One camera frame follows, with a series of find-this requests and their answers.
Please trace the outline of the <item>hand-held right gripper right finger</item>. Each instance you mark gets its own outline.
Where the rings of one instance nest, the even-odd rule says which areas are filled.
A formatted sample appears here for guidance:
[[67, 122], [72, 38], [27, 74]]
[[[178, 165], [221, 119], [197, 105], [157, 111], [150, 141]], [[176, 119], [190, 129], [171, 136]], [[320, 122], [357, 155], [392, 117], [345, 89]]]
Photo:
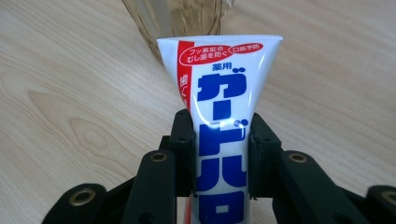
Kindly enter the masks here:
[[273, 197], [274, 168], [282, 151], [280, 139], [255, 113], [248, 136], [248, 192], [251, 198]]

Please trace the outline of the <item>clear ribbed cup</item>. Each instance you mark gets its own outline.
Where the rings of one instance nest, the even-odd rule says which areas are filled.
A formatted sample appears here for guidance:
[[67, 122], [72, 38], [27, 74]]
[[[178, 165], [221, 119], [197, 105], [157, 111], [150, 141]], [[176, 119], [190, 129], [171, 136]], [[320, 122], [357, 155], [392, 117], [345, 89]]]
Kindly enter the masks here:
[[234, 0], [122, 0], [153, 56], [162, 63], [157, 39], [218, 35]]

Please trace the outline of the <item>white toothpaste tube blue print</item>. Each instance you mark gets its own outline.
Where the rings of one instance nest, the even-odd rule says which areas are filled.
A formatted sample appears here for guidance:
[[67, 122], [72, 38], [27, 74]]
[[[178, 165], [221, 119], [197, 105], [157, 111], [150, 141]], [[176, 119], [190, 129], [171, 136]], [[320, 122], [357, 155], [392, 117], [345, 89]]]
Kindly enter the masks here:
[[248, 136], [281, 42], [279, 35], [158, 39], [196, 133], [190, 224], [252, 223]]

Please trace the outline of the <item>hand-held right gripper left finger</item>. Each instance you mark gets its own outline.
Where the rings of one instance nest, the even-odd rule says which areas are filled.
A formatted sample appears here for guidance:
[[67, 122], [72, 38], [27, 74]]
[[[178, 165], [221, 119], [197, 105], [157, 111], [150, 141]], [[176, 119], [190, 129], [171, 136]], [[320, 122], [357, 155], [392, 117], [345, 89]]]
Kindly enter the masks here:
[[171, 151], [176, 160], [176, 196], [189, 197], [195, 192], [196, 133], [187, 109], [176, 112], [172, 130], [162, 137], [159, 149]]

